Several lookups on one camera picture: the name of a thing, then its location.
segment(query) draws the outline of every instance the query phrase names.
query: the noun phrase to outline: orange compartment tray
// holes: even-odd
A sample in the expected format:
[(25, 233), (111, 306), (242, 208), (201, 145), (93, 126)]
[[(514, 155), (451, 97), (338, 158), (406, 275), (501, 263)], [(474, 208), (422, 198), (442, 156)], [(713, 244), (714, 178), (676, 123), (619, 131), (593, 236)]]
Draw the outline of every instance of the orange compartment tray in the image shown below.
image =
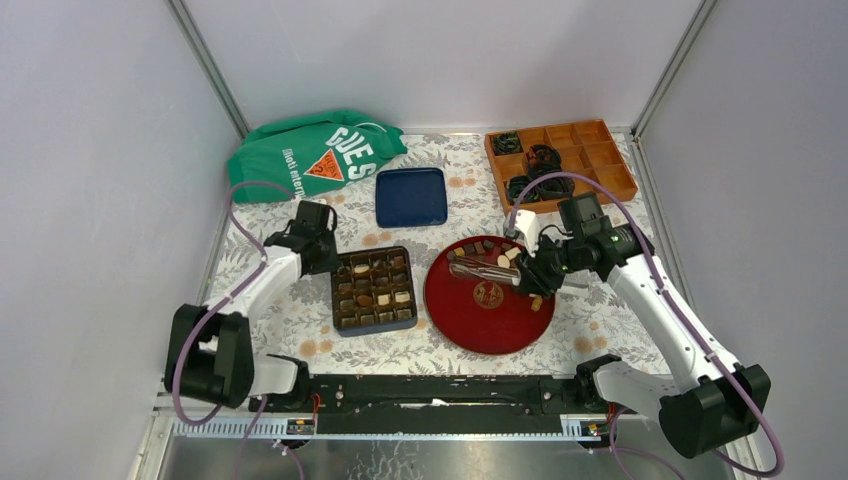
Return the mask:
[[(492, 139), (504, 133), (515, 132), (521, 141), (521, 151), (506, 155), (495, 155)], [(603, 120), (589, 120), (577, 123), (562, 123), (543, 127), (523, 128), (486, 134), (486, 155), (495, 176), (495, 186), (498, 189), (504, 213), (512, 209), (512, 204), (506, 194), (509, 179), (518, 175), (526, 175), (527, 152), (533, 145), (547, 145), (559, 152), (562, 157), (564, 172), (579, 173), (598, 182), (613, 193), (619, 200), (632, 200), (638, 188), (624, 158)], [(585, 182), (575, 180), (574, 195), (591, 192), (595, 189)], [(606, 195), (598, 195), (602, 204), (611, 203)], [(557, 204), (562, 199), (540, 200), (522, 203), (521, 208), (536, 213), (557, 211)]]

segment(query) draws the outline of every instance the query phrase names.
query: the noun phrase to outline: plastic container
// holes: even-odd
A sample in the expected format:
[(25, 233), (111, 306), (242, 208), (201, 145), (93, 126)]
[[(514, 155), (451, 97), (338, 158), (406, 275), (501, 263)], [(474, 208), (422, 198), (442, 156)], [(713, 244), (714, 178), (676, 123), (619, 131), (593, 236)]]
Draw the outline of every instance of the plastic container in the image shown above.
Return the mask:
[(400, 168), (377, 174), (377, 225), (441, 225), (448, 219), (445, 174), (438, 168)]
[(333, 273), (333, 326), (343, 337), (402, 330), (418, 321), (412, 266), (404, 247), (339, 255)]

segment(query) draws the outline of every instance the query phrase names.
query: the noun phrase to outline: orange triangle logo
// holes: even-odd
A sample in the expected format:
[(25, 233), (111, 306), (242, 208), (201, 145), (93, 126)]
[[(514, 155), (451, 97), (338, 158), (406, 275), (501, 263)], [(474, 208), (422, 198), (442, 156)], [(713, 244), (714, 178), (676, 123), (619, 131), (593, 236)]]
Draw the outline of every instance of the orange triangle logo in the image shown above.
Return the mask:
[(336, 153), (332, 148), (327, 150), (327, 153), (322, 155), (321, 158), (312, 164), (312, 166), (309, 167), (309, 170), (303, 172), (303, 174), (344, 182), (342, 169), (339, 167), (339, 162), (336, 160)]

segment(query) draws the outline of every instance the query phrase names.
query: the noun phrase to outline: metal floor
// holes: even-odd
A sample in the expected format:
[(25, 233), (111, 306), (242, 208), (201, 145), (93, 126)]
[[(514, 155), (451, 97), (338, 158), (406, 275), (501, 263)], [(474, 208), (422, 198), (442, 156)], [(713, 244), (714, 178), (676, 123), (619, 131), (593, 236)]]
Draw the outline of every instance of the metal floor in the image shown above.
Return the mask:
[[(714, 455), (687, 460), (665, 441), (659, 427), (622, 419), (621, 445), (648, 450), (672, 461), (688, 480), (732, 479)], [(238, 440), (171, 437), (161, 480), (232, 478)], [(308, 480), (617, 480), (627, 477), (610, 454), (589, 455), (573, 442), (539, 441), (363, 441), (313, 440), (296, 451)], [(623, 455), (637, 479), (676, 479), (664, 466)], [(241, 479), (298, 479), (295, 463), (272, 450), (268, 440), (250, 440)]]

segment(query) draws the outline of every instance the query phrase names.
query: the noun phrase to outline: white wall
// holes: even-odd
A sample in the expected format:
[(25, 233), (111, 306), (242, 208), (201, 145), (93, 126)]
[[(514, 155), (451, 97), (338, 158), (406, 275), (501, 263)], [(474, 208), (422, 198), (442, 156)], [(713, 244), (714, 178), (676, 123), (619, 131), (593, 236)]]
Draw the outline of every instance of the white wall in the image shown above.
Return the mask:
[(237, 138), (163, 1), (4, 1), (0, 66), (0, 477), (126, 478)]
[(631, 125), (698, 0), (188, 0), (252, 127), (350, 107), (439, 131)]
[(699, 314), (772, 378), (781, 478), (848, 478), (848, 2), (723, 2), (645, 136)]

